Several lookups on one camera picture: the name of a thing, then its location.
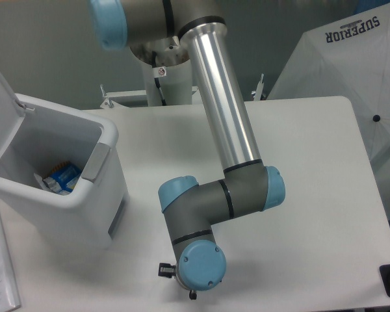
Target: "black ring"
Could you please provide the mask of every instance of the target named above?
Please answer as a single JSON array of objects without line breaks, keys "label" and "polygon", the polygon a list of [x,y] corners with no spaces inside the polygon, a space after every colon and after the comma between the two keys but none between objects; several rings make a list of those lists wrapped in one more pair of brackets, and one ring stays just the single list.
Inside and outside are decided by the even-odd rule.
[{"label": "black ring", "polygon": [[208,23],[221,23],[226,24],[226,21],[221,16],[204,16],[203,18],[197,18],[193,21],[190,21],[187,23],[184,27],[181,28],[181,30],[178,32],[177,37],[179,38],[179,41],[183,37],[184,34],[186,34],[191,29],[202,25],[202,24],[208,24]]},{"label": "black ring", "polygon": [[263,161],[261,159],[255,159],[253,161],[244,162],[242,164],[236,164],[235,166],[231,166],[231,167],[229,167],[227,169],[224,169],[224,174],[227,174],[230,171],[233,171],[233,170],[245,167],[245,166],[249,166],[251,164],[260,164],[260,163],[261,164],[263,163]]},{"label": "black ring", "polygon": [[233,206],[233,201],[231,200],[231,195],[229,194],[229,190],[227,188],[227,185],[224,180],[218,181],[220,182],[222,189],[224,190],[224,194],[226,195],[226,200],[227,200],[227,205],[228,205],[228,213],[229,213],[229,218],[234,219],[234,206]]},{"label": "black ring", "polygon": [[172,246],[175,246],[176,244],[179,244],[180,242],[184,242],[184,241],[187,241],[189,239],[194,239],[195,237],[204,236],[204,235],[208,235],[208,234],[213,234],[213,231],[211,229],[205,229],[203,231],[198,231],[195,233],[184,235],[178,239],[174,239],[172,241]]}]

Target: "white trash can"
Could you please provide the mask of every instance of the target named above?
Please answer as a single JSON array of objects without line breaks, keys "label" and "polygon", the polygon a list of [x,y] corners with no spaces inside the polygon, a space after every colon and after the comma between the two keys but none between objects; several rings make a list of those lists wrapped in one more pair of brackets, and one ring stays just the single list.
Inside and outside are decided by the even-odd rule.
[{"label": "white trash can", "polygon": [[[108,119],[29,96],[15,95],[0,74],[0,198],[56,239],[106,248],[128,197]],[[74,190],[42,190],[42,177],[70,161],[81,170]]]}]

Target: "white umbrella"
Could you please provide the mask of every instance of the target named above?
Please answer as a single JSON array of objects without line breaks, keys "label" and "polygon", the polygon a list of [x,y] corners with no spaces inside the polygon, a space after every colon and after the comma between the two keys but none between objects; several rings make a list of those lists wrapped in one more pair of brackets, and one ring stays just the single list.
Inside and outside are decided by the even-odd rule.
[{"label": "white umbrella", "polygon": [[352,102],[370,160],[390,145],[390,3],[303,34],[268,98],[316,96]]}]

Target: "white table surface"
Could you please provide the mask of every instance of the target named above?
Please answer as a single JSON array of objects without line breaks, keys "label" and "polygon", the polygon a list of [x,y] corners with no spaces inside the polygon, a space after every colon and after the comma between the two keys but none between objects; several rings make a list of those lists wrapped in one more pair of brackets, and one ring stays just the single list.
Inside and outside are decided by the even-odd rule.
[{"label": "white table surface", "polygon": [[0,202],[21,311],[322,311],[390,305],[378,267],[390,230],[351,104],[341,97],[246,104],[285,202],[213,227],[227,273],[191,302],[157,197],[177,176],[223,178],[200,105],[95,110],[112,119],[130,202],[112,246],[61,247]]}]

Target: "aluminum tube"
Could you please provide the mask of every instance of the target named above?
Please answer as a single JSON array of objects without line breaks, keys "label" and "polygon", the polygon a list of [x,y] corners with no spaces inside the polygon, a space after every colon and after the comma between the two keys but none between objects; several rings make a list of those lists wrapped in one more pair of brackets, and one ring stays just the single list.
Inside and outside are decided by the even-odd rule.
[{"label": "aluminum tube", "polygon": [[181,39],[196,74],[223,169],[260,159],[221,23],[197,26]]}]

